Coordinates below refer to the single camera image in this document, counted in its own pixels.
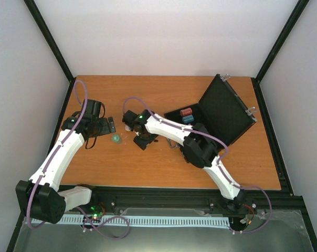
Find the white poker chip stack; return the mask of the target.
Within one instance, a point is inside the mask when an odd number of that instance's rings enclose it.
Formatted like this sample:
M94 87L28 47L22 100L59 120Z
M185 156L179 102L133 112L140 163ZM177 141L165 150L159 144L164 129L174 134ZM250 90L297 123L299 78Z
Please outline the white poker chip stack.
M125 126L125 130L129 131L129 132L132 131L132 129L129 126L127 126L127 125Z

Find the green poker chip stack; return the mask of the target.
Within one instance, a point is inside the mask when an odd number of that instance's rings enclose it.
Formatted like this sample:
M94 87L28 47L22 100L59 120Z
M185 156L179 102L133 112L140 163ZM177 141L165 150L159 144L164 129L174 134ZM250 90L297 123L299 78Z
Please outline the green poker chip stack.
M116 144L120 144L122 142L122 138L119 134L113 134L111 139L112 139L112 142Z

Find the blue poker chip stack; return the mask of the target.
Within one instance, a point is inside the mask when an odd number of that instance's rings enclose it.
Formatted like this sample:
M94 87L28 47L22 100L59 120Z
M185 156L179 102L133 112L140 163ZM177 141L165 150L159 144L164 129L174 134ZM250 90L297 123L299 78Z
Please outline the blue poker chip stack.
M182 117L183 124L189 124L194 121L194 117L192 114Z

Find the red poker chip stack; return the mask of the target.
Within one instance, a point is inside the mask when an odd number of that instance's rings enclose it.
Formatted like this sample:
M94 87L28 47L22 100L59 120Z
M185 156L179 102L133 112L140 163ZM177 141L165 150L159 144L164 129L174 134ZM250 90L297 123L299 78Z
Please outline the red poker chip stack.
M193 114L193 111L191 108L185 108L179 111L179 114L181 117L190 116Z

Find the black poker set case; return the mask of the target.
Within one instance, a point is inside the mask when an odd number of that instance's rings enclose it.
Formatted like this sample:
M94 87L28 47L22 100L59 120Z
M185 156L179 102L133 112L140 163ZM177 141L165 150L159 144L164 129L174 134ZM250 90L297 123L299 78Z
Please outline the black poker set case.
M257 119L237 95L227 80L217 74L198 101L164 114L168 120L181 123L179 111L191 108L193 130L204 132L221 140L226 146L236 142Z

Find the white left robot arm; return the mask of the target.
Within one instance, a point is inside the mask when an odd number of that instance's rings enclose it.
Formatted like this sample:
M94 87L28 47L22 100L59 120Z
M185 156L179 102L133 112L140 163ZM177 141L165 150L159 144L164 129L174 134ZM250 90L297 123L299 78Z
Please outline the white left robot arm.
M15 191L20 210L30 221L58 223L64 213L78 206L95 211L100 199L93 188L80 184L60 191L60 182L71 160L90 139L115 132L112 117L105 118L105 106L96 100L84 100L81 110L68 117L58 139L38 170L26 181L20 180Z

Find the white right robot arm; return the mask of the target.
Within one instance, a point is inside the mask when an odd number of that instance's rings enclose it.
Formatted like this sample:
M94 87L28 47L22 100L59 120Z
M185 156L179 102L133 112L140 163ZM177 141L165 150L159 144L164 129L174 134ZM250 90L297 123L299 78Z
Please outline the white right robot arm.
M219 147L227 149L221 140L211 136L204 125L184 125L165 119L150 110L136 114L131 110L123 114L122 122L136 134L133 141L142 150L157 141L158 136L177 143L185 161L204 170L217 185L225 208L238 213L246 199L246 191L225 168Z

